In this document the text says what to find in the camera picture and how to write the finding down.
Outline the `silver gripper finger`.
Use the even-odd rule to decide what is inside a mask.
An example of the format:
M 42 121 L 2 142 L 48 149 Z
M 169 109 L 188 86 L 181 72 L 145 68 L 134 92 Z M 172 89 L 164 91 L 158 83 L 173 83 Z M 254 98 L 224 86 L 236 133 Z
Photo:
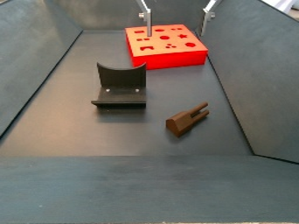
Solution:
M 137 16 L 145 21 L 145 28 L 146 28 L 146 36 L 152 36 L 152 11 L 146 7 L 145 0 L 134 0 L 141 12 Z
M 218 0 L 209 0 L 206 6 L 202 8 L 202 20 L 200 25 L 200 36 L 204 35 L 206 23 L 210 21 L 210 18 L 214 16 L 214 8 Z

